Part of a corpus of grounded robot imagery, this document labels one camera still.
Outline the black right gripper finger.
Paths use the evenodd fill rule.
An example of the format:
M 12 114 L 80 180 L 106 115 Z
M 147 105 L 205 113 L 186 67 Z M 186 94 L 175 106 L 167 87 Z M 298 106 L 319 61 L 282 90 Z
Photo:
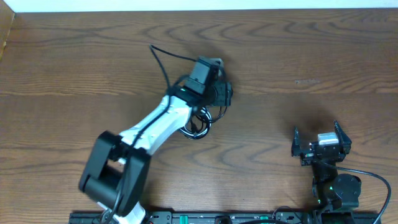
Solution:
M 350 146 L 351 145 L 351 139 L 346 135 L 346 133 L 343 131 L 341 128 L 340 124 L 338 123 L 337 120 L 334 120 L 334 128 L 335 128 L 335 133 L 338 137 L 339 143 L 342 146 Z
M 300 149 L 300 136 L 296 126 L 294 127 L 293 149 Z

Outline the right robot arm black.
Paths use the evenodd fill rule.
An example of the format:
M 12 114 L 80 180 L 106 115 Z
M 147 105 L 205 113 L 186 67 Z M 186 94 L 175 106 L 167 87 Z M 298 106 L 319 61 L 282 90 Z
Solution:
M 307 147 L 294 128 L 291 156 L 312 168 L 312 192 L 318 199 L 318 208 L 304 213 L 302 223 L 354 223 L 353 209 L 359 207 L 362 182 L 355 175 L 338 173 L 336 168 L 349 154 L 351 144 L 337 121 L 333 132 L 319 134 Z

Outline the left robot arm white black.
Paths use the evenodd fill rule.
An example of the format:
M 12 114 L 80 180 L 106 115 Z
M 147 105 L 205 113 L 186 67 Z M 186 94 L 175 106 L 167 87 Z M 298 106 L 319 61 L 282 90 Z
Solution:
M 201 139 L 223 117 L 233 89 L 220 58 L 199 57 L 188 75 L 168 87 L 162 101 L 135 126 L 96 139 L 79 189 L 104 210 L 96 223 L 140 223 L 139 201 L 156 150 L 176 131 Z

